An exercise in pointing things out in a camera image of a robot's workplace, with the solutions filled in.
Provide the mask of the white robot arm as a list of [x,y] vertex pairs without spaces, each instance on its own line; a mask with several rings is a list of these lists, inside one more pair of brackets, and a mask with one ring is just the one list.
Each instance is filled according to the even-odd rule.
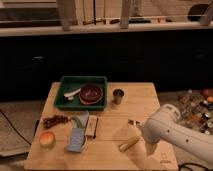
[[145,142],[167,141],[213,165],[213,136],[179,125],[180,118],[181,113],[174,105],[162,105],[141,128]]

